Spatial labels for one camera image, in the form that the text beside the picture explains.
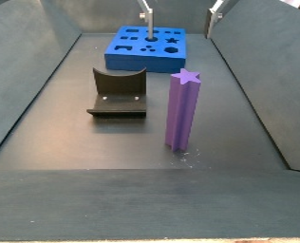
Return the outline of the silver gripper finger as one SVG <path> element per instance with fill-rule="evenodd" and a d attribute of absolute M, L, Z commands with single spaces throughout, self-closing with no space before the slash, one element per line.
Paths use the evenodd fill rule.
<path fill-rule="evenodd" d="M 145 20 L 147 23 L 147 39 L 151 40 L 154 38 L 154 10 L 149 7 L 146 0 L 138 0 L 138 5 L 142 9 L 142 13 L 139 14 L 139 18 Z"/>
<path fill-rule="evenodd" d="M 225 0 L 216 0 L 216 3 L 213 4 L 213 7 L 209 8 L 210 19 L 209 19 L 209 27 L 208 27 L 208 34 L 206 34 L 208 38 L 212 38 L 213 25 L 214 25 L 217 19 L 221 16 L 221 13 L 218 12 L 218 10 L 221 9 L 224 1 Z"/>

